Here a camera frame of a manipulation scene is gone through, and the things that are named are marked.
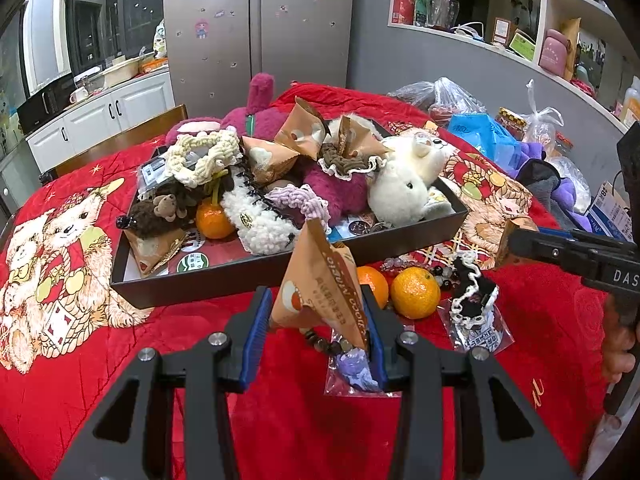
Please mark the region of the person's right hand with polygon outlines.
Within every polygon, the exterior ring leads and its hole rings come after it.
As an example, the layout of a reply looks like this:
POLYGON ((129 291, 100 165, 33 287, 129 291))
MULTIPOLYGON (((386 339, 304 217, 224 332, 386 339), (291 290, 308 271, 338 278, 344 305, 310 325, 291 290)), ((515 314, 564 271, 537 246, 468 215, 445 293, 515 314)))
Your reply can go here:
POLYGON ((636 358, 630 350, 639 341, 639 331, 633 332, 620 322, 615 299, 608 295, 603 304, 602 374, 609 384, 617 384, 623 374, 630 373, 636 358))

